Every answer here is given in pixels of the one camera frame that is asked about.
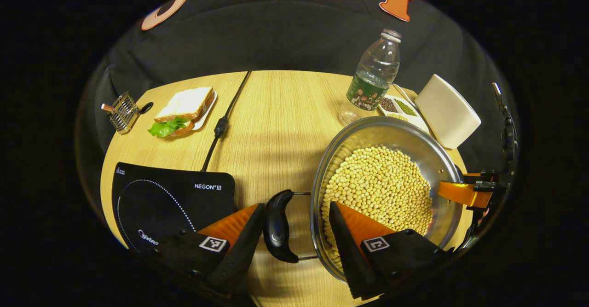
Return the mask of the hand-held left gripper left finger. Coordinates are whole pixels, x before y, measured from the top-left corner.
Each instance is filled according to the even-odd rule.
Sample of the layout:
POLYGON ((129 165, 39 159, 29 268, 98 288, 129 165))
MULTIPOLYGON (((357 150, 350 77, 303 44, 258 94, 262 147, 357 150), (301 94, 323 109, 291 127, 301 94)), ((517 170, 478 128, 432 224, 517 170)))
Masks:
POLYGON ((219 296, 236 294, 252 263, 265 217, 265 205, 257 203, 196 233, 169 236, 154 250, 154 260, 184 286, 219 296))

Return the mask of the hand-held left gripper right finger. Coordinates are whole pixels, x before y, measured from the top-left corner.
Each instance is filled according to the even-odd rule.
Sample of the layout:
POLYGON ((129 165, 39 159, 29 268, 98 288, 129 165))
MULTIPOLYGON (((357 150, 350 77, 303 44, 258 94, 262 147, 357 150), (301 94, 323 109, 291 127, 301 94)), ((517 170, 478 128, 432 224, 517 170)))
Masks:
POLYGON ((329 223, 353 298, 391 294, 431 275, 452 254, 414 229, 395 231, 331 202, 329 223))

